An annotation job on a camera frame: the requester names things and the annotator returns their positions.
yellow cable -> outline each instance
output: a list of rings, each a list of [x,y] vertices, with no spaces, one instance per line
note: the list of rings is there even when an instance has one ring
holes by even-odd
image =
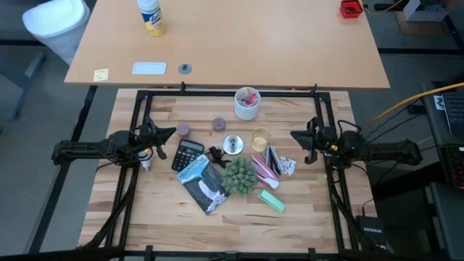
[[[379,14],[381,14],[381,13],[383,13],[383,12],[388,12],[390,9],[394,8],[395,6],[397,6],[397,5],[398,5],[399,3],[401,3],[402,1],[403,1],[403,0],[399,0],[398,2],[396,2],[395,4],[393,4],[391,7],[387,8],[387,9],[385,9],[385,10],[383,10],[383,11],[380,11],[380,12],[371,12],[371,11],[369,11],[369,9],[367,9],[367,8],[364,8],[364,10],[365,10],[367,13],[369,13],[370,15],[379,15]]]
[[[440,92],[440,91],[446,91],[446,90],[450,90],[452,88],[463,87],[463,86],[464,86],[464,83],[456,83],[456,84],[453,84],[453,85],[450,85],[450,86],[445,86],[445,87],[441,87],[441,88],[434,89],[434,90],[431,90],[431,91],[426,91],[426,92],[423,92],[421,94],[416,94],[416,95],[414,95],[412,97],[409,97],[406,100],[403,100],[400,103],[394,105],[393,107],[386,110],[385,112],[382,112],[381,114],[377,115],[372,120],[370,120],[370,123],[368,123],[368,125],[372,124],[376,120],[382,118],[383,116],[387,115],[388,113],[390,113],[391,111],[397,109],[398,107],[401,107],[402,105],[404,105],[404,104],[406,104],[408,102],[411,102],[411,101],[413,101],[415,99],[419,99],[421,97],[424,97],[424,96],[427,96],[427,95],[430,95],[430,94],[436,94],[437,92]]]

yellow sticky note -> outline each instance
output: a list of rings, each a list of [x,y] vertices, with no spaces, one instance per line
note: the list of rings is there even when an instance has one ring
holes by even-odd
[[[95,70],[94,81],[108,80],[109,69]]]

book cover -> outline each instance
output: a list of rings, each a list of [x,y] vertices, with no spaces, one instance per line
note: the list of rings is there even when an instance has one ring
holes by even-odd
[[[177,179],[186,187],[206,215],[210,214],[230,195],[225,191],[219,171],[204,155],[197,157],[177,174]]]

green succulent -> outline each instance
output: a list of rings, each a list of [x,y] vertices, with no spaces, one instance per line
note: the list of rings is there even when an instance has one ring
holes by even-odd
[[[251,160],[236,157],[225,166],[223,186],[226,191],[246,196],[253,192],[257,183],[256,170]]]

mint green block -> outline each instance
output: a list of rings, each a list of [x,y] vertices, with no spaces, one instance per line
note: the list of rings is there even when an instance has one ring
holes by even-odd
[[[261,190],[261,192],[258,193],[258,197],[264,202],[268,203],[271,207],[275,208],[275,210],[279,211],[280,213],[282,213],[285,209],[285,204],[282,203],[282,201],[278,200],[271,193],[267,192],[265,189]]]

